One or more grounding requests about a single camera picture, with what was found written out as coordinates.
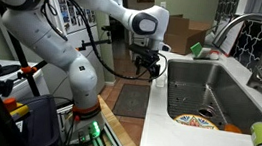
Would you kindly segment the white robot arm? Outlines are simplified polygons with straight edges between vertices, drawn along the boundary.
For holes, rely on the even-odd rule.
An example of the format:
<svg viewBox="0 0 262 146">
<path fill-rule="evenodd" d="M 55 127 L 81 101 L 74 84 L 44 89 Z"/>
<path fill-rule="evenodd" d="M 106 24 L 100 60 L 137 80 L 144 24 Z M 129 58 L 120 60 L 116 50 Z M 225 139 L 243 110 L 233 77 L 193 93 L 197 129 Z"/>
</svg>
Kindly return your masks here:
<svg viewBox="0 0 262 146">
<path fill-rule="evenodd" d="M 96 94 L 97 74 L 92 64 L 48 23 L 41 11 L 44 0 L 0 0 L 7 10 L 2 23 L 22 44 L 46 62 L 65 71 L 74 99 L 76 127 L 104 124 Z M 120 21 L 130 32 L 150 39 L 148 47 L 159 50 L 169 22 L 169 11 L 160 6 L 144 10 L 124 8 L 113 0 L 74 0 L 82 8 L 98 10 Z"/>
</svg>

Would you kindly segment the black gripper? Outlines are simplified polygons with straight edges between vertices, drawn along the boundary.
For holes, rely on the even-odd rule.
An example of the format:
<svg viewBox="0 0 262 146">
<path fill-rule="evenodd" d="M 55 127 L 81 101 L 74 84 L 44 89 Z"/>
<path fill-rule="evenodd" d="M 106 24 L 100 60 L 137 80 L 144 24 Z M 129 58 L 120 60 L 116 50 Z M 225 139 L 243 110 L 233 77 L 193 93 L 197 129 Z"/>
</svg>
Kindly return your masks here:
<svg viewBox="0 0 262 146">
<path fill-rule="evenodd" d="M 143 66 L 146 70 L 149 71 L 152 78 L 159 76 L 160 65 L 157 62 L 160 60 L 158 51 L 153 51 L 146 48 L 145 46 L 138 46 L 137 44 L 131 44 L 130 50 L 134 55 L 134 60 L 132 61 L 135 64 L 136 74 L 140 73 L 141 67 Z"/>
</svg>

